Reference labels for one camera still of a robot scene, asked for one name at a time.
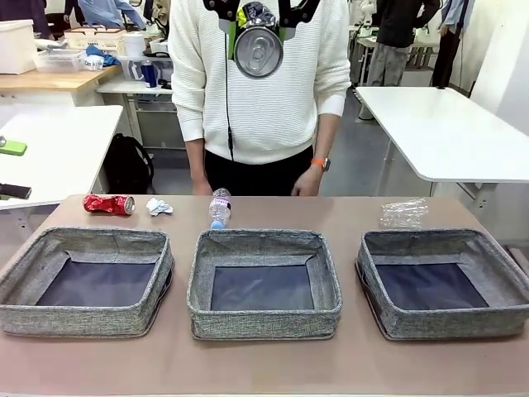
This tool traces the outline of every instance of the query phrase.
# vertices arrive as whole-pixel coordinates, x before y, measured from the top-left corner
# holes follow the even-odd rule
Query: gray pants
[[[367,85],[370,87],[398,87],[403,79],[409,47],[397,48],[377,43],[369,66]],[[373,114],[362,105],[359,118],[373,119]]]

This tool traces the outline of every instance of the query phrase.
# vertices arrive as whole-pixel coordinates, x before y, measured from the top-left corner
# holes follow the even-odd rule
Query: bag
[[[132,136],[116,134],[103,162],[109,194],[146,194],[155,176],[149,154]]]

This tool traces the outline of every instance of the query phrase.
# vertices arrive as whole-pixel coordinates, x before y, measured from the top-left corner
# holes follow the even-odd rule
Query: table
[[[0,75],[0,127],[20,112],[58,112],[64,107],[103,105],[96,87],[121,70],[121,66],[111,66],[77,73],[32,70],[19,75]]]
[[[31,232],[23,208],[92,191],[121,114],[119,106],[96,106],[11,119],[0,135],[26,143],[27,150],[23,156],[0,155],[0,183],[31,187],[31,195],[28,200],[0,200],[0,210],[10,210],[27,235]]]
[[[148,149],[185,149],[173,90],[148,88],[143,81],[126,80],[123,75],[109,79],[97,88],[105,103],[120,103],[126,111],[131,134]]]
[[[384,194],[395,148],[415,173],[455,182],[480,215],[497,184],[529,183],[529,137],[451,88],[360,87],[389,136],[377,195]]]
[[[357,38],[355,43],[350,44],[350,62],[351,62],[351,78],[353,84],[357,86],[365,85],[367,74],[369,73],[368,64],[371,60],[369,53],[373,52],[376,46],[376,36]],[[421,42],[415,40],[411,45],[411,52],[406,65],[406,71],[422,70],[428,67],[430,57],[433,55],[433,49],[438,47],[439,43]],[[356,71],[355,65],[360,63],[360,72]]]
[[[185,296],[195,242],[210,225],[210,198],[162,196],[174,213],[155,218],[145,209],[149,198],[136,196],[135,214],[120,218],[86,213],[82,196],[73,196],[40,230],[113,226],[167,232],[175,278],[151,331],[126,340],[0,334],[3,395],[489,395],[529,390],[527,334],[479,342],[389,342],[380,334],[353,264],[361,234],[379,226],[380,205],[403,198],[233,198],[232,227],[312,229],[328,240],[344,301],[341,320],[334,338],[306,342],[193,340]],[[480,228],[453,198],[427,202],[427,226]]]

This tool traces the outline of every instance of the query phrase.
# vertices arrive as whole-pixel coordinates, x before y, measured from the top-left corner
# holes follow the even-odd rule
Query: striped knit sweater
[[[261,2],[279,17],[277,0]],[[183,138],[204,138],[207,151],[229,159],[224,32],[203,0],[176,0],[171,7],[173,102]],[[228,61],[236,161],[266,164],[296,155],[313,143],[318,115],[341,116],[350,86],[348,14],[346,0],[321,0],[311,22],[300,23],[285,41],[283,64],[268,78],[249,79]]]

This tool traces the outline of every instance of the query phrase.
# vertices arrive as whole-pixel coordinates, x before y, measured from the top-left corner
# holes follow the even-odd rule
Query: phone
[[[4,146],[0,146],[0,155],[24,155],[26,153],[27,145],[22,142],[5,141]]]
[[[14,184],[0,184],[0,199],[15,199],[28,200],[31,194],[31,188],[26,186],[16,186]]]

